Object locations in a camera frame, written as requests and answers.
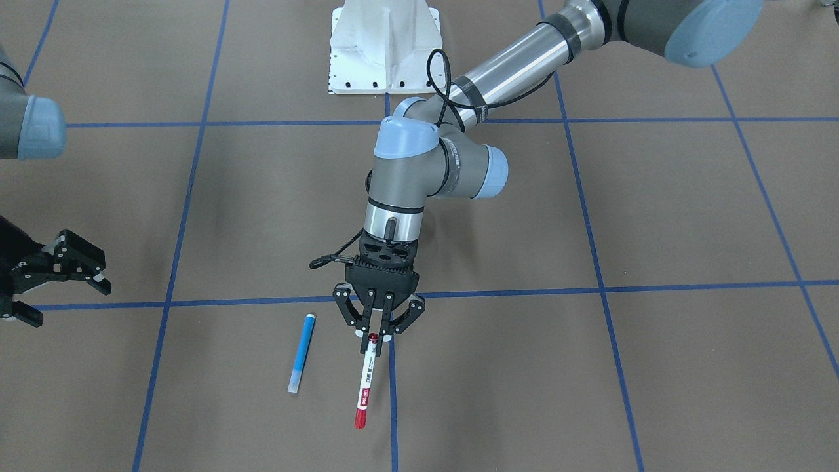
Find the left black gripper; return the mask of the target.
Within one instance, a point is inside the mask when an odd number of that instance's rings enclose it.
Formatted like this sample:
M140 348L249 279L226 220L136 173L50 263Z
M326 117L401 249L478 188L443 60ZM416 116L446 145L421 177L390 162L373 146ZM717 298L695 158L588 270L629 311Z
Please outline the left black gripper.
M425 298L416 295L420 275L414 271L418 242L384 241L373 236L362 236L359 254L345 267L348 283L335 285L332 296L347 323L363 342L369 341L370 320L374 305L381 309L380 340L389 342L393 335L402 334L425 313ZM353 289L363 304L360 313L351 301ZM393 309L402 302L408 308L393 318Z

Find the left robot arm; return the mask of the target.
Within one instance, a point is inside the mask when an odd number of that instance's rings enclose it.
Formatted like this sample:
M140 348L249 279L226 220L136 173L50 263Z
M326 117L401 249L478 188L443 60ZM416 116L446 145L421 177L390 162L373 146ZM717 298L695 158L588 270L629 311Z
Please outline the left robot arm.
M497 147L467 131L493 109L527 98L560 66L615 40L687 67L707 67L740 45L757 23L761 1L567 1L512 45L452 78L441 49L444 87L429 78L432 98L408 98L381 121L374 166L366 177L366 215L354 236L359 253L341 250L311 261L336 261L345 280L333 298L361 339L360 352L380 355L425 311L414 271L429 198L488 199L503 191L509 165Z

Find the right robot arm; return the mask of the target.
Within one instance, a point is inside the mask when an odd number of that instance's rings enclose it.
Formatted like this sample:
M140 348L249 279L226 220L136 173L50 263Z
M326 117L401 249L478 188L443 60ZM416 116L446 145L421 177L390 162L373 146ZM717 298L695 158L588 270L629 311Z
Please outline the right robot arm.
M60 105L25 90L6 50L1 50L1 157L53 159L66 146L66 121ZM103 275L106 253L71 230L40 244L9 219L1 218L1 315L39 328L43 314L15 296L48 282L84 281L97 292L111 294Z

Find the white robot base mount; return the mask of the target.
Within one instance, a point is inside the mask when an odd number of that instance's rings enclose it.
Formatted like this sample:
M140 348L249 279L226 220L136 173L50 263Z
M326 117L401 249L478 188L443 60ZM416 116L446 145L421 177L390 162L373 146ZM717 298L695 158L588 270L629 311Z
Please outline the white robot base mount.
M425 1L345 1L332 10L332 94L428 94L426 64L443 46L440 12Z

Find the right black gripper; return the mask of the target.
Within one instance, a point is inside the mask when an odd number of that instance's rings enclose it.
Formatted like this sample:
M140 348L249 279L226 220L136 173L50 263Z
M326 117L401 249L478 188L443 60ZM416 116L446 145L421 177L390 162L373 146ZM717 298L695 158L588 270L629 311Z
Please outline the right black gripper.
M17 319L39 328L44 315L30 305L14 301L13 296L27 290L28 271L45 271L48 281L84 281L107 296L111 281L103 275L105 253L71 230L61 230L50 244L40 244L18 226L1 218L1 317Z

